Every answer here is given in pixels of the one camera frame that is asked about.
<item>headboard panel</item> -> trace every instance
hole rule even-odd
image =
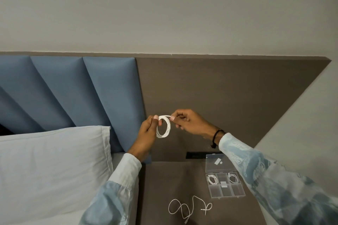
[[[13,133],[112,126],[127,151],[145,118],[131,57],[0,56],[0,124]]]

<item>person's left hand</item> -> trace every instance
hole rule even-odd
[[[143,162],[155,142],[157,125],[161,124],[158,122],[158,115],[148,116],[140,127],[136,141],[127,153],[132,154],[140,162]]]

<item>bracelet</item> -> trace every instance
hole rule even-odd
[[[216,131],[216,133],[214,134],[214,137],[213,137],[213,139],[212,139],[212,145],[211,145],[211,147],[212,147],[213,149],[215,149],[215,148],[217,147],[217,144],[215,143],[215,138],[216,138],[216,135],[217,135],[219,132],[225,133],[222,129],[218,129],[218,130]]]

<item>box lid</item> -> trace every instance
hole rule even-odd
[[[205,173],[234,172],[237,169],[224,154],[208,154],[205,157]]]

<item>white wall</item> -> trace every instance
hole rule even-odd
[[[0,51],[327,56],[332,63],[257,148],[338,196],[337,4],[0,0]]]

